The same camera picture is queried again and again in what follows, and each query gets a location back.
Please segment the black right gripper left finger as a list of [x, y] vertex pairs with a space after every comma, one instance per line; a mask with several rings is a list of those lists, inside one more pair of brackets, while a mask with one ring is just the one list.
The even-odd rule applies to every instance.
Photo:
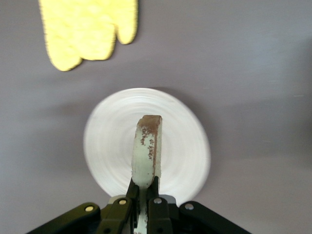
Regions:
[[126, 195], [115, 196], [100, 208], [83, 203], [47, 223], [31, 230], [31, 234], [132, 234], [137, 224], [139, 188], [130, 181]]

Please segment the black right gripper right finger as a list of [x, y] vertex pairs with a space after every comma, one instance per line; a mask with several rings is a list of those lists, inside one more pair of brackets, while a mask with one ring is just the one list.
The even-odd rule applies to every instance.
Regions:
[[159, 195], [156, 176], [147, 190], [149, 234], [248, 234], [249, 232], [196, 201], [180, 206]]

